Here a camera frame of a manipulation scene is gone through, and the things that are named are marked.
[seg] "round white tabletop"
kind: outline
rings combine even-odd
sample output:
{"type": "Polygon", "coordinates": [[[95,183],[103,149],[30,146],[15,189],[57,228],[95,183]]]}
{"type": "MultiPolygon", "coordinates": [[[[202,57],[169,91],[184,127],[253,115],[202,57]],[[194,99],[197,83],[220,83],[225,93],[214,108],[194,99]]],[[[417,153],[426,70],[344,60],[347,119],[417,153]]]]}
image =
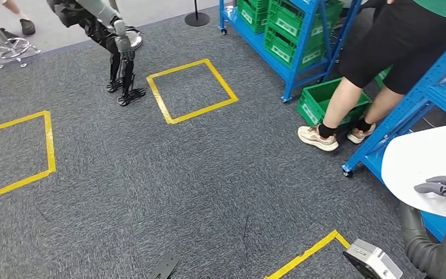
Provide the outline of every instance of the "round white tabletop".
{"type": "Polygon", "coordinates": [[[382,160],[382,180],[401,201],[419,210],[446,217],[446,198],[420,194],[414,186],[446,176],[446,126],[393,139],[382,160]]]}

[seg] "black sock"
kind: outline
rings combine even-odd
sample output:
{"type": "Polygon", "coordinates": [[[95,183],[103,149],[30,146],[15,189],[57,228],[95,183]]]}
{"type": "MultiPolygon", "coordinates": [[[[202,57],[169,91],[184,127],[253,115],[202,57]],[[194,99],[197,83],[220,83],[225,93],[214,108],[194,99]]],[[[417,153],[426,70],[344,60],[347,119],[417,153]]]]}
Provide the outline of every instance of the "black sock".
{"type": "Polygon", "coordinates": [[[336,132],[336,128],[329,128],[327,126],[325,126],[324,124],[320,124],[319,128],[319,135],[323,138],[329,138],[331,135],[334,134],[334,132],[336,132]]]}
{"type": "Polygon", "coordinates": [[[359,129],[360,131],[363,131],[363,132],[367,132],[368,130],[370,130],[371,127],[372,127],[372,125],[365,122],[364,118],[362,118],[357,123],[357,129],[359,129]]]}

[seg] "beige sneaker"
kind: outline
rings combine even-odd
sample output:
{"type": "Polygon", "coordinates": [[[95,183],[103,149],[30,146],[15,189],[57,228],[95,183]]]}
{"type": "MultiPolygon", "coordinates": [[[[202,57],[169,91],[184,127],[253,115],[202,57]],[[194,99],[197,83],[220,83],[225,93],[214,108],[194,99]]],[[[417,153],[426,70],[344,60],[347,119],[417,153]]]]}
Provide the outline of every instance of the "beige sneaker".
{"type": "Polygon", "coordinates": [[[298,128],[298,137],[306,144],[313,145],[324,151],[333,151],[339,146],[336,141],[336,135],[332,135],[329,138],[323,138],[319,135],[317,126],[301,126],[298,128]]]}
{"type": "Polygon", "coordinates": [[[348,140],[350,140],[352,143],[354,144],[361,144],[362,141],[368,137],[369,135],[371,135],[373,133],[373,131],[375,130],[375,123],[372,124],[372,126],[370,127],[370,129],[366,132],[363,132],[357,128],[353,128],[353,130],[351,130],[348,135],[346,135],[346,137],[348,138],[348,140]]]}

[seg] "black stand pole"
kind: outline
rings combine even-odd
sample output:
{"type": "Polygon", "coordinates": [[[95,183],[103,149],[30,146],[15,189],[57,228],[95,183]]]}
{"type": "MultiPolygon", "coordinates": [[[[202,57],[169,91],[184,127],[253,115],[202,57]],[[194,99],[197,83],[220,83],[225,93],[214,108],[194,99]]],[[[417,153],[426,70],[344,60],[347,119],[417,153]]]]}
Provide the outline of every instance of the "black stand pole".
{"type": "Polygon", "coordinates": [[[194,7],[196,11],[190,13],[185,17],[185,23],[190,26],[203,26],[209,23],[209,16],[205,13],[200,13],[197,11],[197,0],[194,0],[194,7]]]}

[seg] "crate label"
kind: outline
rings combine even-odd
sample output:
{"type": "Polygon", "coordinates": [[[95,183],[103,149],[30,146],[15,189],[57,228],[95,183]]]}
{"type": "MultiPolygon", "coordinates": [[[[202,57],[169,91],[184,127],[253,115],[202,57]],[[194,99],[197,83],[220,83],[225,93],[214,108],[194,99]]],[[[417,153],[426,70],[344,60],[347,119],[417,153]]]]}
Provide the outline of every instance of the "crate label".
{"type": "Polygon", "coordinates": [[[273,45],[271,50],[277,54],[279,57],[281,57],[284,61],[290,62],[290,56],[284,52],[281,51],[277,46],[273,45]]]}
{"type": "Polygon", "coordinates": [[[276,24],[285,29],[286,32],[290,33],[293,36],[296,36],[298,34],[298,29],[294,28],[293,26],[289,25],[288,23],[284,22],[282,19],[278,19],[276,21],[276,24]]]}
{"type": "Polygon", "coordinates": [[[315,117],[315,115],[308,109],[308,106],[306,103],[304,103],[301,108],[303,109],[303,111],[307,114],[308,118],[310,118],[310,120],[312,121],[313,125],[316,125],[317,123],[319,123],[319,120],[317,119],[317,117],[315,117]]]}
{"type": "Polygon", "coordinates": [[[315,51],[315,52],[303,57],[303,59],[301,60],[301,63],[305,64],[305,63],[309,62],[310,60],[319,57],[321,54],[322,54],[322,52],[320,50],[315,51]]]}
{"type": "Polygon", "coordinates": [[[249,16],[249,14],[245,10],[242,10],[242,16],[245,20],[247,20],[247,22],[252,24],[252,17],[249,16]]]}
{"type": "MultiPolygon", "coordinates": [[[[330,25],[331,25],[331,22],[328,22],[327,27],[330,28],[330,25]]],[[[322,34],[322,31],[323,31],[323,28],[322,28],[322,25],[320,25],[319,27],[314,28],[310,31],[310,37],[318,35],[318,34],[322,34]]]]}

